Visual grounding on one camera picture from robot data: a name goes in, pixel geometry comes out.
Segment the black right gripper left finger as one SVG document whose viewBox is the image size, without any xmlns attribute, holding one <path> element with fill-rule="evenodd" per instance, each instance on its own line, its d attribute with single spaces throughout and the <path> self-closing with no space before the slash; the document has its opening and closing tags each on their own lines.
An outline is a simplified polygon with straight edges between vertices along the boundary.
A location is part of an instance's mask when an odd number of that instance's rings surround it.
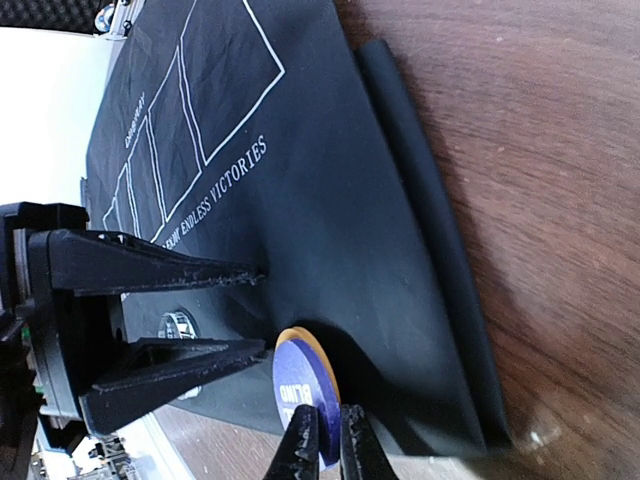
<svg viewBox="0 0 640 480">
<path fill-rule="evenodd" d="M 124 344 L 79 396 L 90 434 L 111 434 L 187 391 L 262 361 L 260 339 L 143 338 Z"/>
</svg>

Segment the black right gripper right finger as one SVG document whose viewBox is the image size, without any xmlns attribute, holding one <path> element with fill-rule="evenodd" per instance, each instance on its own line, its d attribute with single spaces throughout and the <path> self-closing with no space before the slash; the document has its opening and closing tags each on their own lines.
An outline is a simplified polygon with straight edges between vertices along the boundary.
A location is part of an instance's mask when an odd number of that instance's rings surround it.
<svg viewBox="0 0 640 480">
<path fill-rule="evenodd" d="M 359 405 L 341 406 L 340 469 L 346 480 L 398 480 Z"/>
</svg>

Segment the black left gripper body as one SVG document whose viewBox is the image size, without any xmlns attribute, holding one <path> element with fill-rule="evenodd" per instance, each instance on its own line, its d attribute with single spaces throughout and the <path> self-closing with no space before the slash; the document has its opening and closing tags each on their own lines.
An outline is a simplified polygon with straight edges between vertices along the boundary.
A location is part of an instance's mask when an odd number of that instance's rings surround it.
<svg viewBox="0 0 640 480">
<path fill-rule="evenodd" d="M 2 206 L 2 452 L 25 449 L 40 423 L 63 450 L 124 426 L 121 295 L 97 284 L 124 242 L 120 221 L 97 231 L 82 207 Z"/>
</svg>

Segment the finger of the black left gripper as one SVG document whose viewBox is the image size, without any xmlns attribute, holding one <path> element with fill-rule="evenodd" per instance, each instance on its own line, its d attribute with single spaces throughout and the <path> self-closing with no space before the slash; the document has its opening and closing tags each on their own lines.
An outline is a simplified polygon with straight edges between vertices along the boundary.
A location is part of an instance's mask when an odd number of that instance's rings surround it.
<svg viewBox="0 0 640 480">
<path fill-rule="evenodd" d="M 289 422 L 265 480 L 317 480 L 319 478 L 318 410 L 300 405 Z"/>
<path fill-rule="evenodd" d="M 58 229 L 28 240 L 32 281 L 76 295 L 195 290 L 265 278 L 255 265 L 197 258 L 121 232 Z"/>
</svg>

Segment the purple small blind button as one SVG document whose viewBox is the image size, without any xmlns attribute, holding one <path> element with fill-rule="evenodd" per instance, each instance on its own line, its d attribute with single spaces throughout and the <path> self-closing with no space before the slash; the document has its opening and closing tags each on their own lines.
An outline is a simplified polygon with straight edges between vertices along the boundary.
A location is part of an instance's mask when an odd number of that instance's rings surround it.
<svg viewBox="0 0 640 480">
<path fill-rule="evenodd" d="M 272 379 L 282 426 L 289 426 L 298 406 L 315 407 L 320 469 L 336 466 L 340 457 L 340 392 L 329 358 L 309 330 L 295 326 L 280 333 L 273 355 Z"/>
</svg>

